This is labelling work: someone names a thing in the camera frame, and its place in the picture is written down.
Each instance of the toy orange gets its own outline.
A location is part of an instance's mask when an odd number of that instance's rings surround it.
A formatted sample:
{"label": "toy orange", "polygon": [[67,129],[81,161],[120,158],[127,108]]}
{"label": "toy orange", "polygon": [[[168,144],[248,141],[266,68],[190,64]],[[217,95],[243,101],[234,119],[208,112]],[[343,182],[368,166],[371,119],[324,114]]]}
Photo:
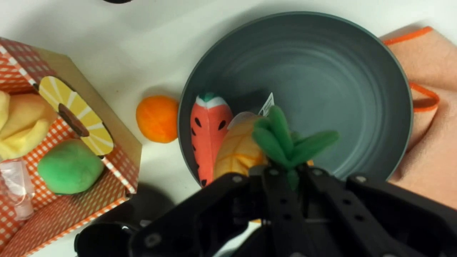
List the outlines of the toy orange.
{"label": "toy orange", "polygon": [[167,95],[144,98],[137,106],[137,124],[144,136],[170,142],[177,136],[177,101]]}

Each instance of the green toy ball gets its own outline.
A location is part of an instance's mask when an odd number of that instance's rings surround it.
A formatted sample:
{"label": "green toy ball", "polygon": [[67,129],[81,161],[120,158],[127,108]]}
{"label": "green toy ball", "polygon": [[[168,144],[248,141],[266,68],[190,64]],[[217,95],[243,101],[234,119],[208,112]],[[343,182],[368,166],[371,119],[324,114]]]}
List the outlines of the green toy ball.
{"label": "green toy ball", "polygon": [[56,145],[39,162],[39,174],[56,194],[83,192],[101,172],[101,159],[79,139]]}

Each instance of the white surface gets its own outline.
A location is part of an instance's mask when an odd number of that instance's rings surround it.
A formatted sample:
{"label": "white surface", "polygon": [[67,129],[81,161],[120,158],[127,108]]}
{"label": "white surface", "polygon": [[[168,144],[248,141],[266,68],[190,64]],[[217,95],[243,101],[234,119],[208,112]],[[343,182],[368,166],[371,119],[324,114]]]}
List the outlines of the white surface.
{"label": "white surface", "polygon": [[[141,179],[174,201],[198,186],[177,141],[147,142],[136,126],[141,96],[180,95],[201,54],[248,19],[284,9],[313,9],[358,22],[376,35],[430,24],[457,41],[453,0],[1,0],[0,36],[69,54],[130,129],[144,141]],[[36,255],[76,255],[74,232]]]}

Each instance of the gray plate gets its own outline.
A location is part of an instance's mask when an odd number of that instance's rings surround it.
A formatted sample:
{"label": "gray plate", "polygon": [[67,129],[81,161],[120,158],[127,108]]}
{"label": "gray plate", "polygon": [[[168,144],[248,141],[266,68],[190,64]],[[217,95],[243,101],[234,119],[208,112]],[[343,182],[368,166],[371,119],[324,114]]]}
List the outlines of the gray plate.
{"label": "gray plate", "polygon": [[318,12],[251,21],[220,39],[191,72],[180,104],[180,145],[197,178],[190,109],[200,92],[223,95],[234,112],[258,111],[270,92],[301,135],[337,129],[314,161],[338,178],[387,178],[406,149],[411,96],[390,51],[357,24]]}

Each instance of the orange cloth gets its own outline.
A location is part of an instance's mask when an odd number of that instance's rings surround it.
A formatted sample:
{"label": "orange cloth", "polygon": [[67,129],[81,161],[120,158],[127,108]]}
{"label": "orange cloth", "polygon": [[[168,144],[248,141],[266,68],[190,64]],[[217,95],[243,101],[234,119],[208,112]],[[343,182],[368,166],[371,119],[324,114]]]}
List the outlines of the orange cloth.
{"label": "orange cloth", "polygon": [[414,105],[408,149],[390,181],[457,208],[457,46],[431,26],[384,42]]}

